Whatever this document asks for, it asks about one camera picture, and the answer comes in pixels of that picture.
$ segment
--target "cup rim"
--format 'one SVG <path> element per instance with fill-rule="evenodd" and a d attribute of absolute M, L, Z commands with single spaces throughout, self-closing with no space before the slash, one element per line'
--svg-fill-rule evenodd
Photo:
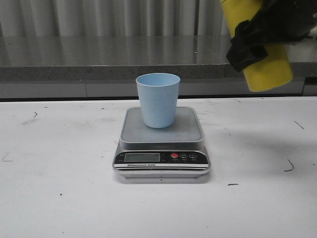
<path fill-rule="evenodd" d="M 172 75 L 172 76 L 175 76 L 178 80 L 177 80 L 177 82 L 170 83 L 170 84 L 166 84 L 166 85 L 148 85 L 148 84 L 140 83 L 140 82 L 138 81 L 138 79 L 140 79 L 141 77 L 144 77 L 144 76 L 147 76 L 147 75 L 153 75 L 153 74 Z M 146 74 L 142 74 L 142 75 L 138 76 L 135 81 L 136 81 L 138 84 L 144 85 L 144 86 L 150 86 L 150 87 L 166 87 L 166 86 L 171 86 L 171 85 L 178 84 L 178 83 L 180 82 L 180 77 L 177 76 L 177 75 L 175 75 L 175 74 L 172 74 L 172 73 L 146 73 Z"/>

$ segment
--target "scale button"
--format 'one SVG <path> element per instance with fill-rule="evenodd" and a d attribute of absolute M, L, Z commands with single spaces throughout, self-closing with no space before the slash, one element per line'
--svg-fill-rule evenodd
<path fill-rule="evenodd" d="M 189 154 L 189 157 L 192 159 L 195 159 L 195 158 L 197 158 L 197 154 L 191 153 L 191 154 Z"/>
<path fill-rule="evenodd" d="M 171 156 L 172 158 L 178 158 L 178 154 L 177 154 L 177 153 L 171 153 L 170 156 Z"/>
<path fill-rule="evenodd" d="M 181 153 L 180 155 L 179 155 L 181 158 L 183 158 L 183 159 L 185 159 L 185 158 L 187 158 L 187 154 L 186 153 Z"/>

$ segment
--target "scale control panel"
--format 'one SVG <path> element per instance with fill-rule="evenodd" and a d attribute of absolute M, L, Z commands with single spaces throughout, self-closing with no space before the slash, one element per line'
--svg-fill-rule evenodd
<path fill-rule="evenodd" d="M 198 151 L 125 151 L 114 160 L 118 170 L 205 170 L 206 155 Z"/>

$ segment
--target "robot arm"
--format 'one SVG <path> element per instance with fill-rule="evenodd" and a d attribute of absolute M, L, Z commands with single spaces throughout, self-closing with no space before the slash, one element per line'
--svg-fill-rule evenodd
<path fill-rule="evenodd" d="M 264 45 L 300 42 L 316 25 L 317 0 L 263 0 L 250 21 L 236 26 L 227 59 L 241 71 L 267 57 Z"/>

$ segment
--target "red button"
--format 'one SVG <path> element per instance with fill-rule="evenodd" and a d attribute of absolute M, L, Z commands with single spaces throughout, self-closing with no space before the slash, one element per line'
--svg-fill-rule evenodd
<path fill-rule="evenodd" d="M 171 156 L 172 158 L 178 158 L 178 154 L 176 154 L 176 153 L 172 153 L 170 156 Z"/>

